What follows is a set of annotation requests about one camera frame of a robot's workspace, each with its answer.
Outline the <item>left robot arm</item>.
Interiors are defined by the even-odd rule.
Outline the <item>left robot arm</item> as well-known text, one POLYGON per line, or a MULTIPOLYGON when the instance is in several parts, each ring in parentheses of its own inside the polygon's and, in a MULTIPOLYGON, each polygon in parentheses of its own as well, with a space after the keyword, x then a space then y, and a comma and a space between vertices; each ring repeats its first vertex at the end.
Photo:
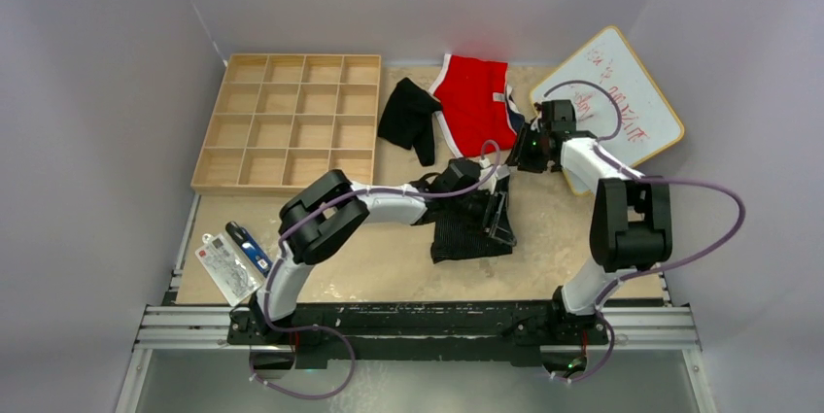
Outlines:
POLYGON ((250 300, 252 331, 276 344, 289 334, 297 298, 314 267, 332 258, 365 224, 434 224, 433 262, 509 255, 510 170, 487 159, 452 159, 396 187, 370 186, 333 169, 288 201, 279 217, 278 255, 250 300))

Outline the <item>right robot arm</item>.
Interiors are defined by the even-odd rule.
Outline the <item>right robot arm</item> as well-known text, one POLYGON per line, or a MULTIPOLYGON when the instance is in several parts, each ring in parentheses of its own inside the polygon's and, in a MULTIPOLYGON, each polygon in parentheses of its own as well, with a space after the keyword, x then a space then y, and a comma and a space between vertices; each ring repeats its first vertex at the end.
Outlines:
POLYGON ((605 151, 595 134, 578 129, 571 101, 543 101, 536 110, 520 129, 508 165, 530 173, 570 173, 595 195, 591 257, 557 288, 558 308, 545 317, 548 334, 568 342, 582 331, 583 318, 595 318, 621 278, 670 258, 670 190, 644 183, 642 174, 605 151))

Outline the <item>black striped underwear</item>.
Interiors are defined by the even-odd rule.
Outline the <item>black striped underwear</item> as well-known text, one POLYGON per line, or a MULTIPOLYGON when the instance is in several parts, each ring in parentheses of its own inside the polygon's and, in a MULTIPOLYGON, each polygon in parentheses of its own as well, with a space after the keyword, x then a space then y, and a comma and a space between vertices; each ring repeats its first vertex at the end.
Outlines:
POLYGON ((457 219, 440 219, 434 224, 430 258, 434 263, 447 260, 493 258, 513 253, 509 247, 488 238, 484 230, 471 229, 457 219))

